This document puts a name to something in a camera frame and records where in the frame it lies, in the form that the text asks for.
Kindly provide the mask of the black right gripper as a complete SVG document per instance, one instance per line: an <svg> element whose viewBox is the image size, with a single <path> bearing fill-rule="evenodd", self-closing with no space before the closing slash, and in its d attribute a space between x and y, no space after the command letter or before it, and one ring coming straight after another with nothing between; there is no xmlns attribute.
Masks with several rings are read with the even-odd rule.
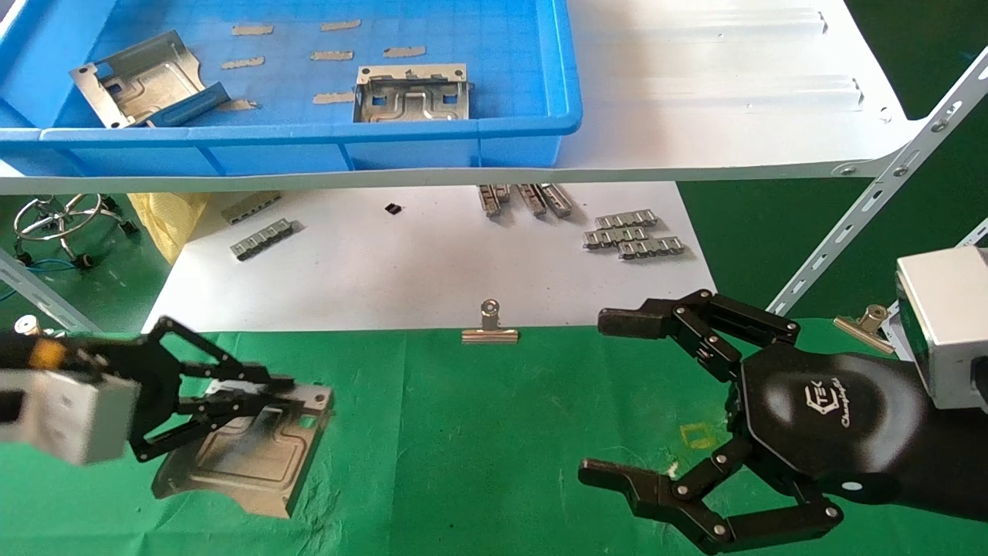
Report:
<svg viewBox="0 0 988 556"><path fill-rule="evenodd" d="M904 362L801 351L790 345L800 334L795 321L709 290L649 298L634 310L606 307L597 331L672 339L719 382L737 382L745 440L728 441L680 479L597 459L578 470L584 485L621 493L636 517L671 525L706 555L829 534L844 514L822 493L928 506L920 439L929 398ZM724 334L764 349L741 364ZM705 497L744 465L794 506L731 517L707 507Z"/></svg>

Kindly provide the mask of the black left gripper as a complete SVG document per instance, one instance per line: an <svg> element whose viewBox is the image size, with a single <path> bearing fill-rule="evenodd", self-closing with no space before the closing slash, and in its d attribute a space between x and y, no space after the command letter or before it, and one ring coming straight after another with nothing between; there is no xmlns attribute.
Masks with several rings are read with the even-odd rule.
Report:
<svg viewBox="0 0 988 556"><path fill-rule="evenodd" d="M183 339L215 362L177 359L163 345L167 335ZM73 350L100 372L137 384L128 440L141 463L204 439L233 419L254 418L268 407L287 407L296 402L283 395L241 390L221 390L205 397L178 395L181 376L247 382L272 391L289 390L296 381L292 376L269 373L262 364L236 359L170 317L160 317L148 334L134 339L77 337Z"/></svg>

